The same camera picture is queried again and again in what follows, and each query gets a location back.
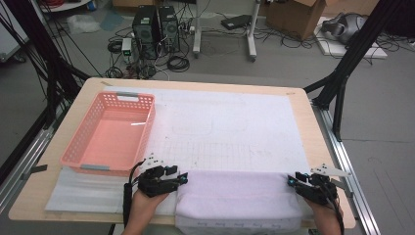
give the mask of wire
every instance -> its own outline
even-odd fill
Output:
[[[187,9],[189,9],[190,15],[192,16],[192,19],[194,18],[192,10],[190,9],[189,3],[186,4],[187,5]]]
[[[223,13],[216,13],[216,14],[221,15],[221,16],[222,16],[222,17],[224,17],[226,20],[227,20],[227,19],[229,19],[229,18],[228,18],[228,17],[226,17],[226,16],[225,16],[225,14],[223,14]]]
[[[158,53],[158,57],[156,58],[156,60],[155,60],[155,63],[154,63],[154,67],[156,68],[156,70],[157,71],[162,71],[162,72],[164,72],[164,74],[167,76],[167,80],[168,81],[170,81],[170,76],[168,75],[168,73],[167,72],[165,72],[164,70],[161,70],[161,69],[159,69],[158,67],[157,67],[157,61],[158,61],[158,59],[161,57],[161,51],[159,51],[159,48],[161,47],[161,42],[157,45],[157,47],[156,47],[156,50],[157,50],[157,53]]]
[[[3,11],[6,13],[7,19],[9,20],[9,26],[10,26],[10,28],[11,28],[12,30],[15,30],[15,29],[13,28],[12,20],[10,20],[9,13],[8,13],[8,11],[6,10],[6,7],[3,5],[3,1],[1,1],[1,2],[0,2],[0,4],[1,4],[2,8],[3,8]]]
[[[213,47],[210,46],[210,41],[207,41],[209,43],[209,45],[208,45],[208,47],[206,49],[204,49],[204,55],[206,55],[209,58],[216,58],[216,57],[222,57],[222,56],[225,56],[225,55],[228,55],[228,54],[237,52],[240,49],[240,47],[241,47],[241,45],[240,45],[240,37],[237,37],[237,39],[238,39],[238,49],[232,50],[232,51],[228,51],[228,52],[225,52],[225,53],[220,54],[220,55],[214,55],[214,54],[216,54],[216,50]],[[208,53],[208,48],[211,48],[213,50],[213,52],[209,54]]]
[[[138,75],[141,75],[144,79],[150,79],[156,74],[156,68],[152,64],[138,67],[137,70]]]
[[[315,35],[318,35],[320,33],[320,30],[315,32]],[[287,31],[287,30],[276,30],[273,28],[262,28],[262,29],[256,29],[256,33],[254,33],[255,39],[262,39],[262,42],[265,42],[270,36],[277,36],[280,37],[280,44],[282,46],[288,47],[288,48],[305,48],[305,49],[311,49],[314,44],[320,43],[320,44],[326,44],[328,54],[334,58],[334,59],[341,59],[342,56],[336,56],[333,54],[331,47],[330,47],[330,41],[337,41],[334,39],[326,38],[326,37],[319,37],[319,36],[310,36],[305,40],[299,40],[300,35],[295,31]],[[368,62],[371,66],[373,65],[373,60],[378,59],[374,58],[374,55],[376,51],[378,50],[378,47],[372,47],[374,51],[369,57],[365,57],[362,60]]]
[[[337,218],[337,220],[338,220],[338,223],[339,223],[339,225],[340,225],[340,230],[341,230],[341,234],[343,235],[343,234],[345,234],[345,225],[344,225],[344,222],[343,222],[343,217],[342,217],[342,214],[340,213],[340,209],[339,209],[339,206],[338,206],[338,204],[337,204],[337,202],[336,202],[336,200],[333,198],[333,196],[329,193],[330,192],[330,190],[327,188],[327,185],[326,184],[321,184],[322,186],[323,186],[323,188],[324,188],[324,190],[322,190],[322,192],[323,192],[323,194],[324,194],[324,196],[327,198],[327,200],[331,203],[331,205],[333,206],[333,209],[334,209],[334,211],[335,211],[335,213],[336,213],[336,218]]]
[[[172,56],[167,61],[167,68],[170,71],[183,72],[183,71],[188,70],[189,67],[190,67],[189,60],[184,57]]]
[[[243,31],[237,32],[237,31],[225,31],[222,29],[217,29],[217,28],[213,28],[213,27],[205,27],[203,26],[202,28],[204,28],[205,30],[202,30],[202,32],[206,33],[206,32],[219,32],[222,34],[226,34],[226,35],[238,35],[240,37],[245,36],[245,33],[247,32],[247,29],[244,28]]]
[[[105,71],[105,76],[109,78],[123,78],[124,74],[122,70],[116,67],[116,63],[118,62],[119,57],[121,56],[121,48],[122,48],[122,41],[111,41],[108,44],[108,51],[111,53],[110,55],[110,68]],[[113,54],[118,54],[116,60],[114,61]]]
[[[202,10],[201,14],[197,16],[197,18],[200,18],[202,16],[202,14],[204,13],[204,11],[208,8],[208,5],[210,4],[210,0],[208,0],[207,5],[205,6],[205,8]]]
[[[73,45],[76,47],[76,49],[82,54],[82,56],[85,58],[85,60],[89,63],[89,65],[94,69],[94,71],[101,76],[101,74],[98,72],[98,70],[95,68],[95,66],[92,64],[92,62],[88,59],[88,57],[85,55],[85,53],[83,53],[83,51],[79,48],[79,46],[76,44],[76,42],[73,40],[73,38],[70,36],[70,34],[68,33],[67,30],[64,29],[64,27],[61,25],[60,22],[56,21],[53,18],[53,14],[51,12],[51,9],[48,6],[45,6],[45,9],[47,10],[47,13],[49,14],[48,16],[51,16],[51,20],[54,21],[55,25],[57,26],[58,31],[63,31],[65,33],[65,35],[70,39],[70,41],[73,43]]]

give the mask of basket handle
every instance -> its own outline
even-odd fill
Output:
[[[125,91],[118,91],[116,92],[117,96],[126,96],[126,97],[134,97],[137,98],[138,97],[138,93],[135,92],[125,92]]]
[[[110,167],[108,165],[99,165],[99,164],[82,164],[80,168],[94,169],[94,170],[110,170]]]

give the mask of human hand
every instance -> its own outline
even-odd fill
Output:
[[[304,200],[313,210],[315,225],[322,235],[342,234],[341,227],[337,220],[336,212],[333,209],[313,203],[306,198],[304,198]],[[343,211],[340,208],[340,205],[337,206],[339,207],[340,213],[343,216]]]
[[[162,194],[153,198],[149,198],[140,190],[137,190],[132,198],[128,223],[122,232],[122,235],[140,235],[152,219],[156,207],[167,196],[168,194]]]

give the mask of concrete floor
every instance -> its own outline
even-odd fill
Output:
[[[59,15],[90,14],[102,22],[109,11],[89,13],[83,9]],[[263,25],[259,19],[258,26]],[[124,19],[111,31],[74,35],[73,39],[102,73],[109,66],[108,38],[131,25]],[[203,37],[202,55],[184,73],[166,71],[169,80],[305,87],[330,74],[339,60],[323,56],[317,45],[310,49],[288,48],[280,37],[256,40],[257,59],[247,57],[245,38],[210,34]],[[84,61],[67,37],[75,65],[89,74],[97,73]],[[386,60],[362,61],[351,75],[346,89],[342,137],[360,185],[382,234],[415,234],[415,203],[410,172],[415,153],[415,52],[387,51]],[[46,106],[31,63],[9,61],[0,64],[0,164]],[[167,80],[159,72],[156,80]],[[309,94],[309,98],[318,91]],[[8,206],[0,216],[2,234],[107,234],[109,224],[11,221]],[[346,234],[364,234],[360,227]]]

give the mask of cardboard box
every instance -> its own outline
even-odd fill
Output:
[[[326,7],[323,16],[332,18],[340,12],[370,16],[378,2],[379,0],[342,0],[332,6]]]
[[[303,41],[317,27],[324,8],[338,0],[290,0],[270,4],[266,15],[268,26]]]
[[[159,5],[159,0],[113,0],[113,6],[121,12],[137,12],[140,5]]]

